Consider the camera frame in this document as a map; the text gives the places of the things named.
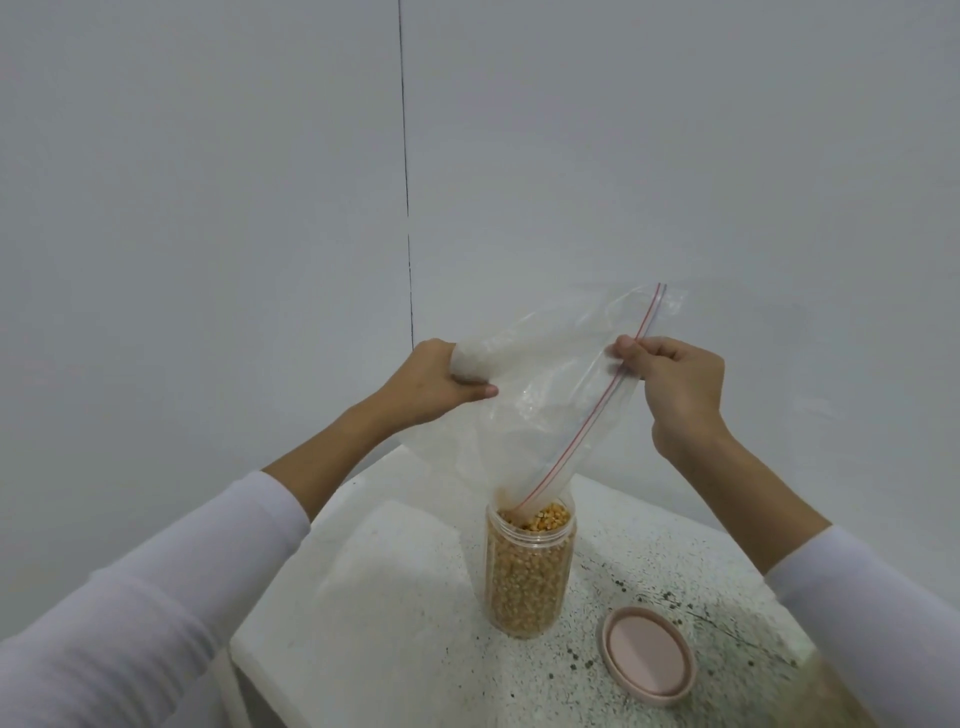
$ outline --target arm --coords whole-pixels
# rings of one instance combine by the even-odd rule
[[[723,359],[663,338],[621,336],[615,350],[646,381],[658,452],[877,722],[958,724],[960,613],[831,526],[733,439],[720,416]]]
[[[0,645],[10,726],[157,726],[203,674],[356,464],[404,427],[495,394],[424,342],[376,394],[90,580]]]

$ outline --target white wall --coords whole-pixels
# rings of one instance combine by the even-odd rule
[[[416,338],[676,280],[734,431],[960,603],[960,15],[404,0]],[[635,402],[585,474],[709,521]]]
[[[0,11],[0,638],[410,351],[396,3]]]

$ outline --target red zipper line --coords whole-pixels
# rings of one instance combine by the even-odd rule
[[[639,339],[643,335],[643,330],[646,328],[647,322],[650,320],[651,314],[654,312],[656,308],[659,307],[661,290],[666,290],[666,286],[663,283],[658,283],[657,290],[654,291],[653,300],[650,302],[650,307],[647,308],[647,313],[643,317],[643,321],[640,322],[640,328],[636,332],[636,336],[634,337],[635,339]],[[590,428],[593,427],[593,423],[596,422],[597,418],[600,416],[600,412],[602,412],[604,407],[606,407],[606,402],[610,399],[610,396],[615,386],[623,378],[625,369],[626,367],[623,363],[621,363],[620,366],[617,367],[617,370],[613,375],[613,379],[611,380],[610,384],[607,386],[607,389],[604,391],[603,395],[600,396],[600,401],[598,401],[596,403],[596,406],[593,407],[593,410],[590,412],[589,416],[587,417],[587,420],[583,423],[583,426],[580,427],[580,430],[577,432],[576,435],[574,435],[573,440],[566,447],[566,450],[564,450],[564,454],[560,456],[560,459],[556,462],[553,468],[550,469],[550,472],[546,474],[546,477],[540,481],[540,483],[537,485],[536,488],[534,488],[534,490],[530,493],[530,495],[527,496],[520,503],[520,505],[516,507],[517,509],[522,508],[533,497],[537,496],[543,490],[543,487],[545,485],[548,485],[550,480],[553,479],[554,475],[563,467],[563,465],[566,464],[565,461],[569,459],[567,456],[569,454],[572,454],[572,451],[574,451],[577,448],[577,446],[580,445],[580,442],[582,442],[584,437],[587,436],[587,433],[589,432]]]

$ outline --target left hand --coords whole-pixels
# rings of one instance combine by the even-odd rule
[[[393,376],[370,397],[393,432],[432,422],[454,407],[496,397],[492,384],[464,384],[450,375],[454,344],[440,339],[414,347]]]

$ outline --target dark line on wall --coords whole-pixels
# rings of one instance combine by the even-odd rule
[[[414,348],[414,266],[410,258],[410,233],[407,233],[407,277],[410,281],[410,349]]]
[[[410,288],[410,349],[414,348],[414,264],[410,256],[410,175],[407,171],[407,93],[403,82],[403,0],[396,0],[396,26],[400,36],[400,112],[403,117],[403,186],[407,199],[407,283]]]
[[[410,218],[410,178],[407,175],[407,97],[403,85],[403,10],[396,0],[396,25],[400,31],[400,110],[403,115],[403,182],[407,192],[407,219]]]

